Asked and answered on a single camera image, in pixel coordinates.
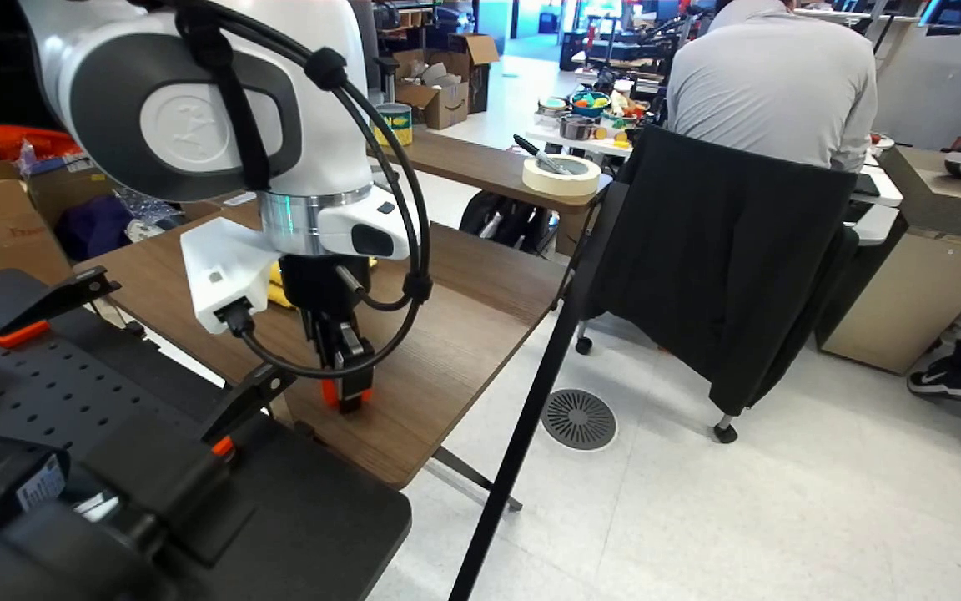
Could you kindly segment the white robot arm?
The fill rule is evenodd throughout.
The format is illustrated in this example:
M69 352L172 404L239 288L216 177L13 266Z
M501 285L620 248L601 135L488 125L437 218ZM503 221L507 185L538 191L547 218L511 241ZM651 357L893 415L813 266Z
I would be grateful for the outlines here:
M358 328L366 266L423 258L382 184L377 111L352 0L21 0L41 89L118 184L161 201L254 193L181 237L194 317L254 333L268 285L300 310L312 372L360 404L382 350Z

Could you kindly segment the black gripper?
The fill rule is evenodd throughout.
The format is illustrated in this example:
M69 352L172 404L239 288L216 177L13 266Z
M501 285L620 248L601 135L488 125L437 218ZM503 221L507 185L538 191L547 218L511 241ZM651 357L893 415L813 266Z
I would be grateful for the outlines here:
M374 348L369 341L354 328L340 325L338 330L338 367L340 378L332 378L335 367L335 348L318 325L352 320L354 308L360 305L360 290L369 285L369 271L365 258L282 258L282 281L287 299L300 310L308 341L318 352L318 362L325 371L320 378L320 397L325 404L338 404L338 380L346 386L369 386L374 389Z

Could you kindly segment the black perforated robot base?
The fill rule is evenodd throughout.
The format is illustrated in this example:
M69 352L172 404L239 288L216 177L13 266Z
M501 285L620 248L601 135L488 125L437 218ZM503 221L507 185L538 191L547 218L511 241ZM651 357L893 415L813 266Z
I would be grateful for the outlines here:
M0 325L45 290L0 271ZM219 461L216 407L87 305L0 350L0 601L365 601L406 496L260 415Z

